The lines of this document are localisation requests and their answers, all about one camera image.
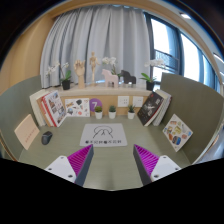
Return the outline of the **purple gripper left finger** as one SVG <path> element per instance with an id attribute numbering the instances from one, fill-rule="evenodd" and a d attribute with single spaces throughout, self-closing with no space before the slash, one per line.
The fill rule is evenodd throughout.
<path id="1" fill-rule="evenodd" d="M 68 157 L 60 155 L 46 168 L 46 171 L 83 186 L 93 155 L 93 145 L 88 145 Z"/>

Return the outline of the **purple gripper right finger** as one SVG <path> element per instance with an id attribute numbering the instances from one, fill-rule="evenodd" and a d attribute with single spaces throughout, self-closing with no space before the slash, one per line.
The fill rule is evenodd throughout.
<path id="1" fill-rule="evenodd" d="M 133 147 L 133 155 L 143 185 L 180 170 L 180 167 L 167 155 L 158 156 L 137 144 Z"/>

